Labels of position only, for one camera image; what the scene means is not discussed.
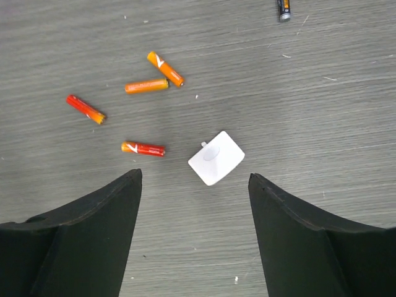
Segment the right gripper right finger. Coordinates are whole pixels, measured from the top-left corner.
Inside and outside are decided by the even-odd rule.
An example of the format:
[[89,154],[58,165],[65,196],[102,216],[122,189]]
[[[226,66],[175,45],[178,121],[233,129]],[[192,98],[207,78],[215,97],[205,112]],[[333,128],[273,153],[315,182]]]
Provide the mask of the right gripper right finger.
[[395,229],[327,212],[253,173],[249,198],[270,296],[394,296]]

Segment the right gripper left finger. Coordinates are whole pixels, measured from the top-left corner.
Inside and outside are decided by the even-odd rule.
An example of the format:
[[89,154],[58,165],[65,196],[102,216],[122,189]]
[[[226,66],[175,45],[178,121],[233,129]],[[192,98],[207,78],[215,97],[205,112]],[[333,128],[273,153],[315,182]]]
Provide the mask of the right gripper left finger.
[[1,225],[2,296],[117,296],[142,193],[142,172],[23,223]]

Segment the white remote battery cover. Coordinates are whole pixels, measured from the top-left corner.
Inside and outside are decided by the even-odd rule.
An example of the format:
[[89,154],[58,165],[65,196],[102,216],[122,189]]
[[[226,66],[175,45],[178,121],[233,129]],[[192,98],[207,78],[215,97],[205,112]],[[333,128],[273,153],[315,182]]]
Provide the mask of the white remote battery cover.
[[221,131],[210,142],[202,142],[202,148],[188,160],[189,166],[207,185],[213,186],[245,157],[245,153],[226,131]]

